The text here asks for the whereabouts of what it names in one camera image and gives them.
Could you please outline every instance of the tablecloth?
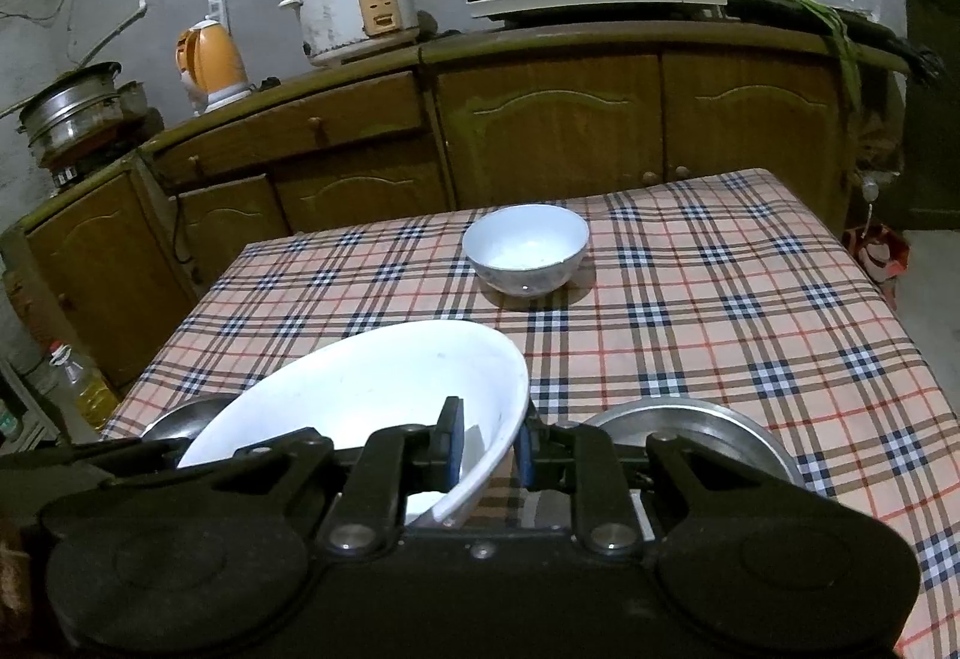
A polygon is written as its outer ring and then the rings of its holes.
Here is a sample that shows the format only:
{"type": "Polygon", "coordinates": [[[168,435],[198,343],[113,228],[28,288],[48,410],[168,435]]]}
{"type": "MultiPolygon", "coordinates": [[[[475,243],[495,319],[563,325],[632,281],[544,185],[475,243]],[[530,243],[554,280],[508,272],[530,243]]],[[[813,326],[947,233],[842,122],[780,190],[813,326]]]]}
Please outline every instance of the tablecloth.
{"type": "MultiPolygon", "coordinates": [[[[899,649],[960,656],[960,426],[913,342],[827,228],[769,172],[571,199],[590,227],[567,287],[483,290],[464,210],[249,245],[107,427],[138,434],[208,391],[247,389],[320,346],[425,318],[493,326],[548,421],[680,393],[771,429],[808,487],[891,525],[922,589],[899,649]]],[[[501,467],[477,516],[515,519],[501,467]]]]}

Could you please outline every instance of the electric kettle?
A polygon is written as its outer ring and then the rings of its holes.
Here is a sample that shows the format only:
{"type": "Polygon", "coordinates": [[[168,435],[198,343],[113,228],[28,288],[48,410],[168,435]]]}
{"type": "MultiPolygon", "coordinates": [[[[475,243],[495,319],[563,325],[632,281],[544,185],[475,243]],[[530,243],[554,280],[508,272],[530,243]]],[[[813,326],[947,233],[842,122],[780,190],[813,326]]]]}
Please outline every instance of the electric kettle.
{"type": "Polygon", "coordinates": [[[237,45],[216,20],[201,20],[179,36],[176,66],[196,115],[241,100],[251,92],[237,45]]]}

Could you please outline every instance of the concrete floor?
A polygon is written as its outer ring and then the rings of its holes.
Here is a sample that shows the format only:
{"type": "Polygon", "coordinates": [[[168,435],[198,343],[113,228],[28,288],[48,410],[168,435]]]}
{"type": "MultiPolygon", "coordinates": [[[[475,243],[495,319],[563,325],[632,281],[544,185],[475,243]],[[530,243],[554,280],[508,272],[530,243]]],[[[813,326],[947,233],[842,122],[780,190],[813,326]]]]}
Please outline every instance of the concrete floor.
{"type": "Polygon", "coordinates": [[[896,312],[960,415],[960,232],[906,232],[896,312]]]}

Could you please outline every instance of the electrical socket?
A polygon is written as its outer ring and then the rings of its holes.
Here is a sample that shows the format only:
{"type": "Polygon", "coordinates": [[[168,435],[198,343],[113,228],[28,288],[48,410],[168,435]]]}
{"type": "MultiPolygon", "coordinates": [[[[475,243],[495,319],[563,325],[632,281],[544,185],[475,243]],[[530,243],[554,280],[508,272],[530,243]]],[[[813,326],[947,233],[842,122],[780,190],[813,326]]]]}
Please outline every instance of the electrical socket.
{"type": "Polygon", "coordinates": [[[206,18],[216,20],[222,25],[227,34],[230,33],[230,20],[227,16],[227,0],[206,0],[206,18]]]}

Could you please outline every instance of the screw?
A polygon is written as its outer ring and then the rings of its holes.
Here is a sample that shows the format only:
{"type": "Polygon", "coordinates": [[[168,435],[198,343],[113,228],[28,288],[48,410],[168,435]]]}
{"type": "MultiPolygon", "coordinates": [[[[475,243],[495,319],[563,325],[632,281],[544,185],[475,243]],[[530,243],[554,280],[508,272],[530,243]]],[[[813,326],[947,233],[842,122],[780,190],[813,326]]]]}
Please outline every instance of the screw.
{"type": "Polygon", "coordinates": [[[622,523],[602,523],[590,533],[590,539],[603,550],[622,550],[637,541],[637,533],[622,523]]]}
{"type": "Polygon", "coordinates": [[[496,553],[496,546],[488,540],[481,540],[470,547],[470,555],[478,561],[489,559],[496,553]]]}
{"type": "Polygon", "coordinates": [[[376,539],[376,532],[363,523],[341,523],[330,532],[330,544],[341,550],[363,550],[376,539]]]}

